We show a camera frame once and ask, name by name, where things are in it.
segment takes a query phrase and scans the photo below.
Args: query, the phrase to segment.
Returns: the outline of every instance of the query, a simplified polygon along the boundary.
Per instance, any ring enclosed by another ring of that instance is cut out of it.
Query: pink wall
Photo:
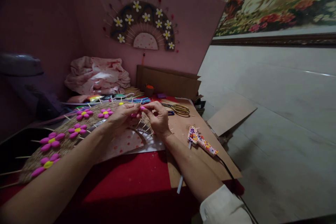
[[[41,59],[55,92],[66,97],[63,81],[70,61],[83,55],[72,0],[0,0],[0,20],[0,51],[28,53]],[[3,139],[32,117],[6,83],[0,101],[8,122],[1,124]]]
[[[102,27],[107,18],[100,0],[73,0],[76,8],[84,47],[88,56],[121,58],[123,67],[130,73],[131,83],[135,84],[136,65],[141,64],[143,50],[106,38]],[[118,0],[103,0],[108,7],[111,3],[117,10]],[[215,27],[223,13],[221,0],[162,0],[161,8],[169,7],[178,23],[176,52],[146,50],[145,65],[169,68],[197,74],[211,42]]]

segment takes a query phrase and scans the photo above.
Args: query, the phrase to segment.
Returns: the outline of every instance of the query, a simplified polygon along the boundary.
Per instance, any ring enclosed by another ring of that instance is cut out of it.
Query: colorful glue gun
[[[197,144],[200,145],[202,149],[208,152],[211,156],[215,156],[218,153],[218,150],[212,148],[211,145],[199,135],[194,126],[190,126],[189,128],[188,141],[189,143],[191,142],[193,146],[196,146]]]

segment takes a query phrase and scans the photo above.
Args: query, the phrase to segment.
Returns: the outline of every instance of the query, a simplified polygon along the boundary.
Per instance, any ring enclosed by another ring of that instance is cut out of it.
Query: picture frame
[[[211,45],[336,46],[336,0],[224,0]]]

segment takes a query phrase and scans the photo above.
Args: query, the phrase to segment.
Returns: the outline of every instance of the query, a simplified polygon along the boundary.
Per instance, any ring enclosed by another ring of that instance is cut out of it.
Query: pink clay flower
[[[43,138],[40,140],[41,144],[44,144],[44,146],[42,146],[41,151],[47,151],[49,150],[51,147],[57,147],[60,145],[59,141],[61,139],[63,139],[65,136],[65,134],[61,133],[58,134],[56,132],[50,133],[49,137],[47,138]]]
[[[59,155],[55,153],[54,155],[51,156],[49,159],[48,157],[42,158],[41,159],[41,164],[43,165],[42,167],[37,168],[33,173],[31,174],[32,177],[37,177],[40,175],[42,172],[50,168],[53,164],[58,162],[60,160]]]
[[[91,110],[89,110],[88,108],[85,109],[84,111],[77,111],[77,120],[82,119],[83,117],[85,118],[89,118],[90,115],[92,115],[93,112]]]
[[[103,117],[105,117],[105,118],[108,118],[110,115],[112,115],[113,114],[113,111],[111,111],[111,109],[110,108],[108,108],[108,109],[102,109],[101,110],[101,113],[98,115],[98,117],[99,118],[103,118]]]
[[[75,138],[78,134],[85,134],[86,133],[86,125],[81,126],[80,124],[75,124],[75,126],[69,129],[70,139]]]

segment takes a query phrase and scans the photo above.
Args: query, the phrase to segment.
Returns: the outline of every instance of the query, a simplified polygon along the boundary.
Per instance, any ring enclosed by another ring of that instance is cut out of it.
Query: painting of flowers
[[[336,32],[336,0],[223,1],[213,41]]]

